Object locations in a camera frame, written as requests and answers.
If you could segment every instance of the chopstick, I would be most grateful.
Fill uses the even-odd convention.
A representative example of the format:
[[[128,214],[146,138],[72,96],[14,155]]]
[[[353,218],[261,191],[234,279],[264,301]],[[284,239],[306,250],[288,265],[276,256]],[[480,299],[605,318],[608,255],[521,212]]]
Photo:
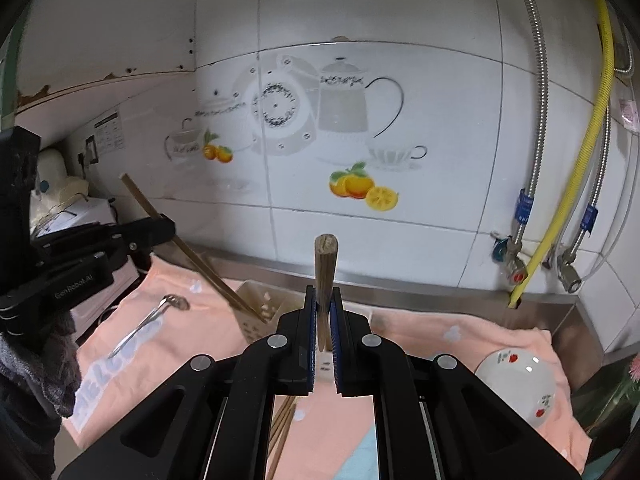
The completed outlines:
[[[320,235],[314,241],[316,263],[316,303],[318,304],[318,350],[330,345],[329,307],[334,292],[335,264],[338,259],[338,238],[332,234]]]
[[[271,421],[271,430],[269,432],[269,444],[274,438],[274,434],[276,430],[282,425],[284,419],[286,418],[287,413],[289,412],[289,408],[292,405],[293,401],[296,400],[295,396],[287,396],[282,401],[282,404],[278,408],[273,420]]]
[[[146,196],[144,196],[142,191],[140,191],[140,188],[136,186],[135,182],[133,182],[127,173],[121,174],[120,180],[127,187],[133,198],[138,202],[138,204],[140,204],[140,207],[146,214],[151,216],[151,218],[160,218],[160,213],[151,205],[151,202],[149,202]],[[210,265],[199,257],[178,235],[174,236],[173,242],[184,253],[184,255],[190,259],[191,263],[196,267],[196,269],[198,269],[198,272],[211,284],[211,286],[213,286],[213,288],[215,288],[220,295],[228,301],[231,308],[251,314],[261,322],[266,323],[264,317],[261,316],[258,311],[252,309],[245,300],[238,296],[238,294],[216,274],[215,270],[213,270]]]
[[[287,397],[287,399],[280,406],[278,413],[276,413],[276,416],[271,423],[271,430],[269,432],[269,445],[267,447],[267,457],[271,455],[273,447],[276,445],[278,437],[284,429],[284,425],[286,423],[287,417],[289,416],[289,411],[294,400],[295,397]]]
[[[291,428],[291,422],[293,421],[293,414],[296,412],[296,403],[289,408],[289,413],[287,413],[287,419],[284,423],[284,429],[282,430],[282,434],[280,435],[280,440],[278,441],[278,447],[276,448],[275,454],[273,455],[273,461],[271,462],[271,467],[269,468],[269,472],[267,473],[266,480],[273,480],[273,476],[276,474],[276,469],[278,468],[278,462],[280,462],[280,457],[282,456],[282,450],[284,449],[284,444],[287,441],[287,435],[289,434],[289,429]]]

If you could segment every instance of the lemon slice decoration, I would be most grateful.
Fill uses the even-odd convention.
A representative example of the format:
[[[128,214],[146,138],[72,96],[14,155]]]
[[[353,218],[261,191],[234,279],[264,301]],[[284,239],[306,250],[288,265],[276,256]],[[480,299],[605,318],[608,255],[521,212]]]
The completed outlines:
[[[398,193],[384,186],[369,189],[366,197],[367,205],[376,211],[389,211],[398,203]]]

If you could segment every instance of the pink cloth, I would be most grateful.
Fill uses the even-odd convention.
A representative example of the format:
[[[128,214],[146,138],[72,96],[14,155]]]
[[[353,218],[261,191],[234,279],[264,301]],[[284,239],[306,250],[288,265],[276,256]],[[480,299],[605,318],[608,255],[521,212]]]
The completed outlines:
[[[239,286],[239,282],[227,283]],[[169,308],[161,325],[152,327],[156,332],[145,335],[134,351],[124,352],[121,363],[105,360],[168,293],[186,297],[191,309]],[[568,382],[548,332],[507,330],[473,316],[383,308],[376,308],[373,316],[374,331],[397,342],[408,354],[428,357],[448,352],[470,370],[502,348],[534,352],[551,365],[557,384],[555,407],[538,431],[576,469],[583,470],[591,441],[573,418]],[[245,347],[228,305],[197,273],[154,257],[145,281],[80,347],[82,387],[74,416],[63,423],[84,449],[193,355],[206,353],[218,360],[239,354]],[[372,427],[372,400],[343,399],[331,382],[316,380],[315,393],[297,402],[274,480],[331,480]]]
[[[547,330],[508,330],[462,314],[436,314],[380,309],[376,332],[398,343],[407,354],[430,357],[449,353],[471,371],[495,351],[526,348],[551,366],[556,378],[555,405],[537,431],[579,472],[584,470],[591,439],[574,419],[570,388]]]

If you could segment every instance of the bowl with red flower pattern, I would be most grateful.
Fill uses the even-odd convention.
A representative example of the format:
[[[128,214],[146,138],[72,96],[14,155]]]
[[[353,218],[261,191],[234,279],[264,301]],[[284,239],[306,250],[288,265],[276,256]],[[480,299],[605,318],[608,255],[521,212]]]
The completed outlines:
[[[556,381],[551,367],[524,348],[494,352],[480,363],[476,376],[534,428],[554,407]]]

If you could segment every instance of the water valve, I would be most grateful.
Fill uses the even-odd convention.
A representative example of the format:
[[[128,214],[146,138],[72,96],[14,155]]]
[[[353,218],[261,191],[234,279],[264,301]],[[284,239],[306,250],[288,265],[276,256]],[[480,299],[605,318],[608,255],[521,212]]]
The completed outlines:
[[[521,248],[514,244],[511,238],[502,238],[496,240],[492,252],[492,259],[504,267],[507,281],[512,286],[519,285],[529,275],[527,266],[518,256]]]

